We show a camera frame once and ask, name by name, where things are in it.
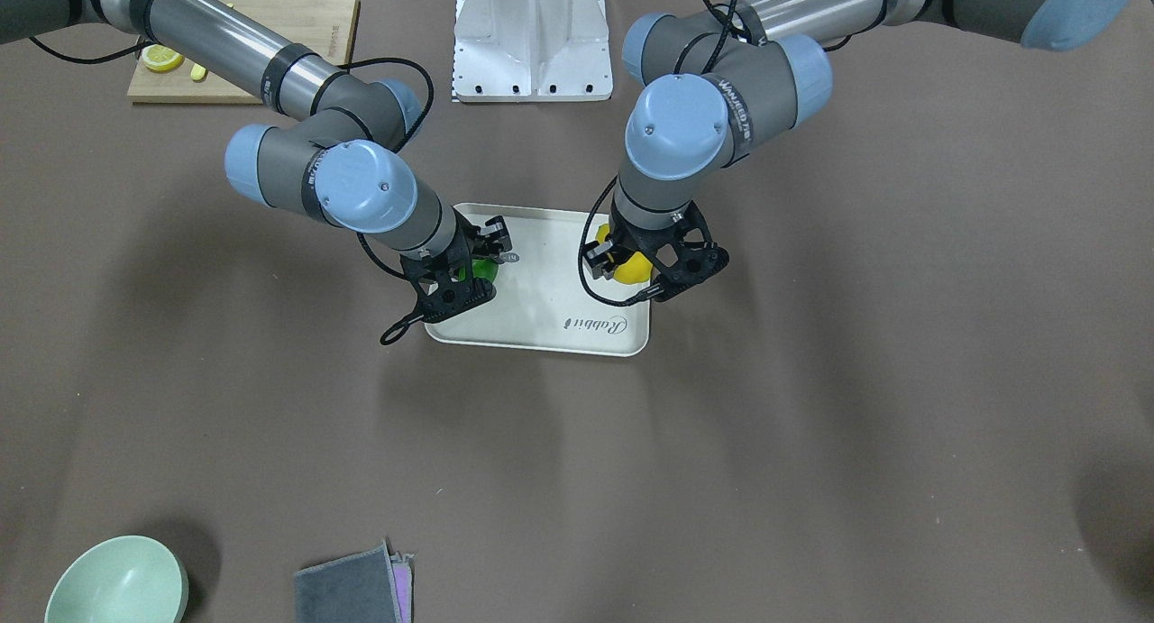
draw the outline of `robotic arm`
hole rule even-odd
[[[395,153],[421,114],[402,82],[366,84],[218,0],[0,0],[0,44],[95,22],[173,47],[300,121],[287,130],[242,127],[228,143],[226,174],[249,200],[355,230],[400,254],[417,306],[382,344],[412,323],[439,323],[494,298],[472,262],[500,264],[508,230],[501,217],[471,225]]]
[[[710,172],[823,108],[833,89],[823,44],[840,47],[879,24],[922,20],[1070,51],[1100,35],[1129,2],[737,0],[726,14],[711,7],[687,18],[642,16],[625,37],[623,59],[647,85],[625,127],[608,228],[583,246],[583,267],[594,278],[652,280],[627,303],[666,301],[720,272],[729,256],[712,241],[694,198]]]

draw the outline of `cutting board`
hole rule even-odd
[[[220,0],[252,16],[292,43],[301,43],[331,63],[346,63],[357,31],[357,0]],[[210,105],[258,105],[256,97],[209,72],[204,81],[192,81],[193,63],[185,60],[167,73],[153,73],[137,61],[128,84],[132,102],[189,102]]]

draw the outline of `mint green bowl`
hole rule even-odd
[[[44,623],[177,623],[188,576],[164,545],[140,535],[88,549],[52,590]]]

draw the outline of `folded cloth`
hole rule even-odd
[[[298,571],[297,623],[410,623],[411,557],[381,545]]]

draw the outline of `blue joint cap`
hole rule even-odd
[[[650,179],[683,180],[717,158],[728,129],[728,105],[712,82],[692,74],[660,76],[629,114],[625,153]]]
[[[409,164],[370,140],[329,148],[313,185],[334,222],[360,233],[390,232],[417,208],[417,177]]]
[[[645,84],[644,76],[642,75],[642,57],[645,53],[645,40],[649,38],[653,27],[661,18],[666,18],[666,16],[673,15],[667,15],[665,12],[650,12],[650,14],[634,22],[625,35],[625,45],[621,48],[621,59],[625,63],[625,72],[629,72],[630,76],[635,81],[640,82],[640,84]]]
[[[409,130],[413,129],[417,118],[425,110],[425,105],[421,105],[420,98],[417,98],[417,93],[405,82],[387,77],[383,81],[376,81],[376,84],[383,85],[383,88],[392,92],[392,97],[397,98],[397,105],[400,105],[400,114],[405,118],[405,134],[409,134]]]
[[[232,134],[224,151],[224,174],[228,177],[233,190],[265,207],[269,203],[264,201],[256,175],[256,155],[261,150],[261,140],[271,129],[272,126],[243,126]]]
[[[808,35],[790,35],[777,40],[786,53],[797,92],[797,118],[794,127],[818,113],[833,96],[833,68],[830,57]]]
[[[1021,35],[1024,47],[1073,51],[1104,31],[1130,0],[1046,0]]]

